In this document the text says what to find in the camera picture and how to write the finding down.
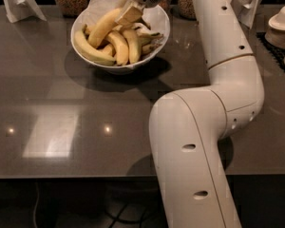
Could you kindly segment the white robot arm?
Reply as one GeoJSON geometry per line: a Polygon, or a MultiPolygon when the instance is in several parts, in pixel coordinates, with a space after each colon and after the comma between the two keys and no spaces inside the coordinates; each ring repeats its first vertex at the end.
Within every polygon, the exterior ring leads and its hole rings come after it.
{"type": "Polygon", "coordinates": [[[149,139],[169,228],[241,228],[218,142],[260,112],[257,60],[230,0],[193,0],[210,83],[159,98],[149,139]]]}

